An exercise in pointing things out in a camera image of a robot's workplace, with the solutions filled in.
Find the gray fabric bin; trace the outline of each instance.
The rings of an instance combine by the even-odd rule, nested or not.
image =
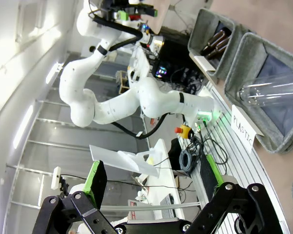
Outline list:
[[[193,32],[191,33],[188,42],[188,50],[195,56],[199,56],[200,51],[205,47],[208,40],[215,34],[219,23],[223,24],[232,31],[231,39],[228,43],[227,49],[219,61],[218,66],[215,67],[215,65],[212,64],[216,71],[207,71],[207,73],[212,78],[226,79],[240,40],[243,35],[249,31],[248,29],[225,16],[202,8],[198,13]]]
[[[293,106],[251,107],[244,105],[237,96],[246,80],[256,79],[260,76],[268,58],[278,60],[280,64],[293,71],[292,54],[260,36],[246,33],[241,40],[226,79],[225,95],[232,104],[241,107],[263,132],[264,136],[256,135],[256,137],[267,151],[287,153],[293,148]],[[276,72],[275,74],[282,73],[278,67],[270,67],[269,69]],[[283,115],[283,123],[277,122],[278,115],[282,114],[283,111],[286,111]]]

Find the clear plastic bottle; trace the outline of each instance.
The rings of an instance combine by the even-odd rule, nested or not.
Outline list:
[[[293,73],[256,78],[246,82],[237,95],[245,105],[292,105]]]

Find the label card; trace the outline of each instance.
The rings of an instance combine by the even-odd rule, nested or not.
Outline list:
[[[235,105],[232,105],[231,128],[240,138],[249,153],[252,151],[255,135],[260,134],[263,136],[263,133],[245,111]]]

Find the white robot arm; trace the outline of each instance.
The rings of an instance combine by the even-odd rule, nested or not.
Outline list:
[[[94,93],[84,89],[84,85],[122,32],[93,22],[88,15],[90,10],[86,3],[88,4],[87,0],[77,20],[78,31],[83,36],[95,36],[102,40],[92,56],[68,63],[61,75],[60,97],[70,106],[74,124],[85,127],[92,121],[99,124],[113,123],[132,115],[139,106],[149,118],[158,118],[166,113],[188,116],[198,110],[210,112],[213,109],[212,98],[178,91],[163,93],[155,80],[149,77],[140,77],[124,94],[98,102]]]

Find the screw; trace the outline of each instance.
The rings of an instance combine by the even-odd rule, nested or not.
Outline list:
[[[123,234],[124,233],[122,228],[115,228],[115,231],[117,231],[118,234]]]
[[[259,188],[258,188],[256,185],[254,185],[254,186],[252,187],[252,190],[253,190],[254,192],[257,192],[257,191],[259,190]]]
[[[186,224],[185,226],[182,227],[182,231],[185,233],[189,227],[190,227],[190,224]]]
[[[232,186],[231,184],[227,184],[227,185],[225,186],[225,188],[226,188],[227,190],[231,190],[231,189],[233,189],[233,186]]]

